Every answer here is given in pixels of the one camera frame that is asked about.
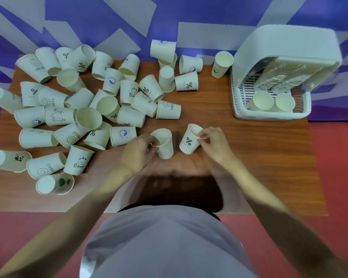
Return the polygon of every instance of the purple and white backdrop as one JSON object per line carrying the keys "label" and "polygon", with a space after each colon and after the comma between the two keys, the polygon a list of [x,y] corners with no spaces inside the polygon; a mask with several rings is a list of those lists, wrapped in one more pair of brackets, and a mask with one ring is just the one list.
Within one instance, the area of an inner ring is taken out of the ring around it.
{"label": "purple and white backdrop", "polygon": [[310,120],[348,120],[348,0],[0,0],[0,87],[8,89],[19,54],[88,44],[114,59],[150,57],[152,39],[177,41],[177,54],[232,54],[256,28],[331,28],[343,54],[339,75],[312,93]]}

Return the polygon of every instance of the red floor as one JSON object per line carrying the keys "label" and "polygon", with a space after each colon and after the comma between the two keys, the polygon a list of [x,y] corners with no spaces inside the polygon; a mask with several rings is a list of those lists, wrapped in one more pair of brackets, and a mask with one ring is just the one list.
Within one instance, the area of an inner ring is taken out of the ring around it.
{"label": "red floor", "polygon": [[[311,123],[310,127],[329,216],[304,219],[348,262],[348,123]],[[57,213],[0,212],[0,267],[58,216]],[[109,216],[103,215],[99,224]],[[261,277],[299,277],[255,216],[219,217],[241,240]],[[81,251],[79,249],[58,278],[78,277]]]}

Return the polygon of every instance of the person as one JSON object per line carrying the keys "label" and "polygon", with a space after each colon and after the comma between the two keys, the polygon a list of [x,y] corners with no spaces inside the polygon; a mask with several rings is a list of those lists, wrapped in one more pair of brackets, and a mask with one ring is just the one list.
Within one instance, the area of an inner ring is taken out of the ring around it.
{"label": "person", "polygon": [[[348,266],[234,156],[220,128],[202,130],[204,151],[239,184],[285,257],[307,278],[348,277]],[[141,135],[118,168],[27,243],[0,270],[4,277],[53,277],[85,240],[117,190],[155,154]],[[136,206],[107,219],[88,242],[80,277],[257,277],[244,248],[212,215],[176,205]]]}

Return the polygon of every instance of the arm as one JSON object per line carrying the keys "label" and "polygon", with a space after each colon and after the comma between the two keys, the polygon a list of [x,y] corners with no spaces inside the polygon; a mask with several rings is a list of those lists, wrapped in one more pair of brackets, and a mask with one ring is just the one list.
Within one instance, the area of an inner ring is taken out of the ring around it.
{"label": "arm", "polygon": [[117,190],[152,159],[157,148],[147,148],[154,141],[154,137],[142,135],[126,145],[118,168],[20,249],[0,270],[0,278],[55,276],[83,243]]}
{"label": "arm", "polygon": [[303,277],[348,277],[348,266],[234,156],[220,128],[204,129],[198,136],[204,137],[198,140],[204,151],[234,177],[269,236]]}

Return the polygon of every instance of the wooden table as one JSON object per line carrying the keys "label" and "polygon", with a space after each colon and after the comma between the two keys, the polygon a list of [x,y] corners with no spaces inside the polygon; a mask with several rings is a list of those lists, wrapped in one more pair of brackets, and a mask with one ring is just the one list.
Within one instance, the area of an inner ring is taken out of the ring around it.
{"label": "wooden table", "polygon": [[[117,68],[120,64],[117,61],[114,67]],[[178,65],[175,71],[179,75]],[[154,74],[158,80],[158,73],[157,62],[141,63],[136,81],[139,82],[149,74]],[[93,93],[103,85],[103,81],[94,79],[90,72],[82,73],[81,77]],[[16,69],[10,86],[13,93],[20,94],[21,81],[33,79],[22,70]],[[71,95],[57,83],[56,78],[52,78],[45,85]],[[155,156],[141,175],[124,185],[107,212],[116,212],[137,199],[158,196],[168,202],[174,199],[179,199],[182,204],[194,202],[197,206],[220,213],[251,213],[236,183],[209,161],[201,147],[192,155],[186,155],[179,150],[179,142],[187,125],[195,123],[202,127],[221,127],[236,156],[289,208],[303,215],[326,215],[307,120],[256,122],[236,119],[230,103],[229,75],[215,79],[211,76],[211,66],[208,65],[199,74],[199,86],[197,92],[174,90],[165,94],[164,100],[182,106],[179,120],[147,117],[144,127],[137,128],[138,135],[151,133],[158,128],[170,129],[173,132],[174,156],[169,160],[161,160]],[[39,128],[56,130],[58,127],[43,124]],[[20,131],[21,127],[13,115],[3,111],[0,122],[0,149],[21,150],[18,142]],[[82,140],[77,145],[88,147]],[[105,151],[93,149],[96,153],[86,170],[75,177],[74,189],[64,196],[39,195],[35,190],[36,181],[27,172],[0,170],[0,210],[62,212],[69,209],[117,165],[123,148],[124,146],[112,148],[109,143]],[[68,152],[62,146],[28,151],[34,158],[58,151]]]}

